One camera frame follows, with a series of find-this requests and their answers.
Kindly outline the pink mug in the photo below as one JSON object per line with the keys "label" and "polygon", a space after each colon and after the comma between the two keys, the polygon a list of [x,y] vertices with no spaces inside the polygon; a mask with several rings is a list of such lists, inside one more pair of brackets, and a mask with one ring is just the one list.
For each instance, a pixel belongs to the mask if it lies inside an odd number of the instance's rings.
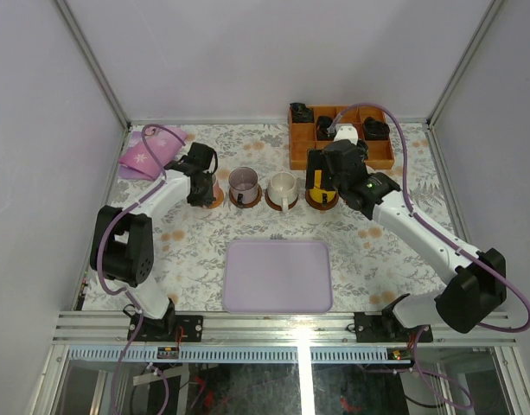
{"label": "pink mug", "polygon": [[221,189],[221,187],[220,187],[220,183],[216,175],[212,175],[212,182],[213,182],[213,197],[214,197],[214,195],[218,192],[219,189]]}

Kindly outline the yellow glass cup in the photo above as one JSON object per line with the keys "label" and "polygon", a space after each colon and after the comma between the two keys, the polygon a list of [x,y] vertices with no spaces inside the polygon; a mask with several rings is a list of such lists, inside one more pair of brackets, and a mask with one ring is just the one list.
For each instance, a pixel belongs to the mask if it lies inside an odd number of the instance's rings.
{"label": "yellow glass cup", "polygon": [[314,201],[325,204],[331,201],[335,195],[338,195],[335,191],[328,191],[324,188],[313,188],[312,190],[305,190],[305,194],[309,194]]}

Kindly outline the light wooden coaster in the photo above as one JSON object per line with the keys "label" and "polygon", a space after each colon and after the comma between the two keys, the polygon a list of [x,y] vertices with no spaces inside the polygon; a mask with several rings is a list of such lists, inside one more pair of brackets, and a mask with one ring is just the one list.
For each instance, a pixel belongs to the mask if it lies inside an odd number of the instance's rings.
{"label": "light wooden coaster", "polygon": [[224,201],[224,192],[219,189],[218,192],[214,195],[214,201],[206,206],[207,209],[217,208]]}

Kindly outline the purple mug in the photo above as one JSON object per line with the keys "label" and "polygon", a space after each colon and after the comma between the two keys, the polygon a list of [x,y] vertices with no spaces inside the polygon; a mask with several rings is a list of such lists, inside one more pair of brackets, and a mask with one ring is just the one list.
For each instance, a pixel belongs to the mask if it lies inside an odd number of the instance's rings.
{"label": "purple mug", "polygon": [[255,200],[258,194],[257,173],[249,167],[239,167],[232,171],[228,179],[233,197],[244,204]]}

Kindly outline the cream white mug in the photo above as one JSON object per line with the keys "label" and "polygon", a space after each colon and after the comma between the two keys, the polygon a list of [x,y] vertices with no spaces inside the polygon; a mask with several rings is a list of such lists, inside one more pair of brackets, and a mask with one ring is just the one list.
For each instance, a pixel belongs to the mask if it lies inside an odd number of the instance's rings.
{"label": "cream white mug", "polygon": [[288,205],[298,198],[297,180],[292,173],[278,172],[271,177],[267,190],[272,201],[288,212]]}

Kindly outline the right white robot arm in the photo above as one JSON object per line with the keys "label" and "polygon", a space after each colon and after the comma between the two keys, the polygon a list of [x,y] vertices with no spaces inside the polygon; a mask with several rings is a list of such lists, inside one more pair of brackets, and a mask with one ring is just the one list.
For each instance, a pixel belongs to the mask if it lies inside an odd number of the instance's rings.
{"label": "right white robot arm", "polygon": [[445,285],[391,303],[382,319],[384,335],[397,342],[417,326],[438,322],[470,332],[507,299],[504,257],[494,248],[478,250],[413,207],[398,183],[384,173],[368,172],[363,151],[348,139],[310,150],[306,187],[335,191],[350,208],[396,234]]}

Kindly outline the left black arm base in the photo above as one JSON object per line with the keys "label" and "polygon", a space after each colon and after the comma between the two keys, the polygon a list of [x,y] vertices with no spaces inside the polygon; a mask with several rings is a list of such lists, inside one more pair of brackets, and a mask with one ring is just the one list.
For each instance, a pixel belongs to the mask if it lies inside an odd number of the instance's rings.
{"label": "left black arm base", "polygon": [[177,314],[175,305],[169,301],[165,315],[161,319],[144,318],[141,329],[134,335],[139,317],[134,306],[128,304],[123,313],[130,318],[128,339],[136,342],[201,342],[204,317],[201,315]]}

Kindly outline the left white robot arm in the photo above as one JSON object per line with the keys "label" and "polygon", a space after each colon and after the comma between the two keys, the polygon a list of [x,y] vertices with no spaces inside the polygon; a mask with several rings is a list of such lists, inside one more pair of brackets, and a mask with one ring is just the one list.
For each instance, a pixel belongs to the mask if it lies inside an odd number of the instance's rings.
{"label": "left white robot arm", "polygon": [[218,168],[214,149],[194,143],[178,161],[164,167],[128,207],[103,206],[97,215],[90,266],[109,296],[124,293],[135,310],[149,318],[147,330],[158,341],[171,339],[177,320],[173,303],[151,274],[154,264],[153,222],[175,205],[208,207],[215,201],[213,175]]}

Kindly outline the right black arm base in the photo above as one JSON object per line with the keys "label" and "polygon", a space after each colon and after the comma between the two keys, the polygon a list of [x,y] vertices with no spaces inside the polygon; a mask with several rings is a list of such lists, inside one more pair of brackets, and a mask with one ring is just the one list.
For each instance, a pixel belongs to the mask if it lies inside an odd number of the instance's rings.
{"label": "right black arm base", "polygon": [[389,304],[377,313],[355,312],[346,330],[361,343],[404,342],[410,345],[416,341],[419,326],[411,329],[404,327],[393,314],[393,308]]}

